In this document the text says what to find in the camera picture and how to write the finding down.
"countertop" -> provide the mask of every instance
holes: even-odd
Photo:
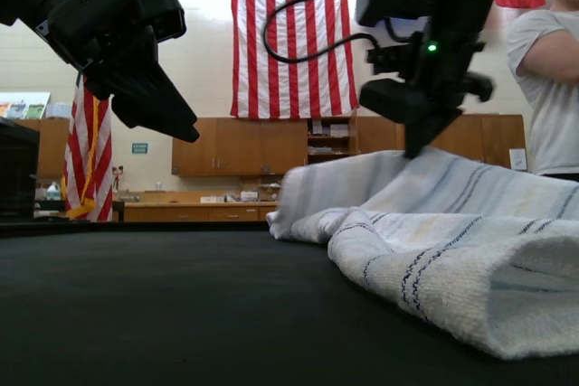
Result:
[[[125,208],[176,208],[176,207],[277,207],[277,202],[125,202]]]

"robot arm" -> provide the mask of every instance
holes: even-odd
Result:
[[[194,142],[197,118],[157,61],[157,44],[185,31],[178,0],[0,0],[0,23],[22,20],[86,77],[129,127]]]
[[[305,0],[294,0],[291,5]],[[360,104],[406,125],[406,155],[417,156],[461,111],[466,93],[490,98],[489,78],[468,71],[484,44],[479,33],[493,0],[356,0],[356,19],[363,26],[385,21],[402,45],[374,49],[368,61],[375,73],[395,72],[403,81],[366,83]],[[277,12],[290,5],[278,8]],[[408,38],[394,35],[390,17],[429,17],[422,32]],[[113,95],[112,109],[129,127],[142,126],[194,142],[197,120],[157,62],[157,44],[186,32],[178,0],[0,0],[0,24],[16,19],[43,38],[87,81],[99,99]],[[263,29],[266,39],[267,25]],[[298,62],[273,52],[278,61]]]

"towel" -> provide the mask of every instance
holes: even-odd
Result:
[[[579,351],[579,184],[436,148],[284,177],[277,240],[328,243],[342,273],[505,360]]]

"bottle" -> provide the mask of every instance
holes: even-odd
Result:
[[[59,201],[61,199],[61,188],[54,182],[46,191],[46,199],[49,201]]]

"green sign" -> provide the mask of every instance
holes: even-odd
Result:
[[[148,144],[133,144],[133,154],[147,154]]]

